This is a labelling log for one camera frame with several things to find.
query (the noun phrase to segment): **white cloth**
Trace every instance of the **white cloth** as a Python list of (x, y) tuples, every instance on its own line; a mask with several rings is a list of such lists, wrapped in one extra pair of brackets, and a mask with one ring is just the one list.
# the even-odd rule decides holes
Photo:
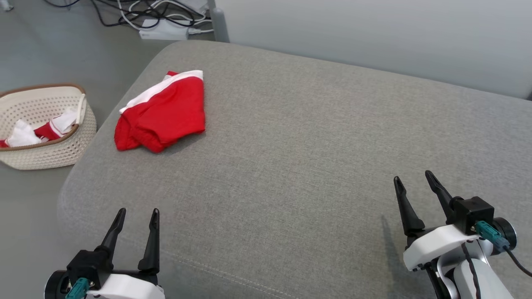
[(50, 127), (54, 133), (63, 137), (70, 131), (70, 129), (72, 129), (72, 125), (75, 123), (77, 116), (78, 112), (76, 109), (68, 107), (63, 114), (51, 119)]
[(33, 128), (25, 121), (19, 119), (13, 128), (13, 134), (6, 139), (9, 147), (39, 144), (40, 138), (35, 135)]

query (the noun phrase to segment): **gray fabric cushion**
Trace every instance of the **gray fabric cushion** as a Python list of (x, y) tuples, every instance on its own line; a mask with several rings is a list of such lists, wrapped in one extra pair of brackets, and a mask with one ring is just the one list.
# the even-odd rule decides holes
[[(161, 154), (118, 152), (118, 108), (168, 70), (205, 72), (206, 132)], [(135, 268), (161, 210), (168, 298), (428, 298), (402, 262), (393, 187), (426, 225), (444, 213), (423, 172), (452, 195), (480, 196), (511, 221), (532, 267), (532, 102), (389, 72), (205, 41), (164, 49), (102, 125), (61, 192), (78, 249), (128, 209), (114, 256)], [(515, 298), (530, 278), (491, 265)]]

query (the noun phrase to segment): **power adapter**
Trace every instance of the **power adapter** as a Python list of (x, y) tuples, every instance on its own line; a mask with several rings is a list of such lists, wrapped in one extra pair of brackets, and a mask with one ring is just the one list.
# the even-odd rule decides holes
[[(142, 26), (153, 26), (156, 23), (157, 19), (146, 19)], [(159, 20), (159, 24), (154, 28), (140, 30), (138, 33), (142, 39), (187, 40), (188, 29), (188, 27), (180, 26), (179, 24), (172, 23), (166, 19), (161, 19)]]

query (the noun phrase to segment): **laundry basket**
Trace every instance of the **laundry basket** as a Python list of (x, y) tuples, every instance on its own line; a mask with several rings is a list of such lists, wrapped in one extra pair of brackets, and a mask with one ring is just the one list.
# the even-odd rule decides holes
[(35, 145), (0, 148), (0, 161), (20, 170), (72, 165), (96, 134), (96, 118), (85, 90), (76, 84), (31, 86), (0, 94), (0, 139), (11, 135), (19, 119), (35, 129), (67, 107), (77, 107), (78, 115), (65, 136)]

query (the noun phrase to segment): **brown basket rim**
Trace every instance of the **brown basket rim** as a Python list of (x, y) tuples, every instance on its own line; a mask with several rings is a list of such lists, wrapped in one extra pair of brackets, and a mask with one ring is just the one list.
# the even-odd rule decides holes
[[(32, 90), (32, 89), (41, 89), (41, 88), (48, 88), (48, 87), (65, 87), (65, 86), (76, 87), (76, 88), (79, 89), (79, 91), (81, 91), (82, 94), (85, 93), (85, 89), (83, 89), (83, 87), (81, 87), (81, 86), (79, 86), (77, 84), (74, 84), (74, 83), (41, 84), (41, 85), (33, 85), (33, 86), (28, 86), (28, 87), (22, 87), (22, 88), (16, 88), (16, 89), (8, 90), (6, 92), (1, 93), (0, 94), (0, 98), (4, 97), (6, 95), (9, 95), (9, 94), (25, 92), (27, 90)], [(78, 130), (78, 128), (79, 128), (79, 124), (76, 123), (76, 124), (74, 124), (72, 126), (72, 129), (65, 136), (63, 136), (63, 137), (61, 137), (59, 139), (48, 141), (48, 142), (44, 142), (44, 143), (39, 143), (39, 144), (26, 145), (26, 146), (0, 147), (0, 152), (31, 150), (33, 148), (39, 148), (39, 147), (43, 147), (43, 146), (58, 144), (60, 142), (63, 142), (65, 140), (67, 140), (69, 137), (71, 137)]]

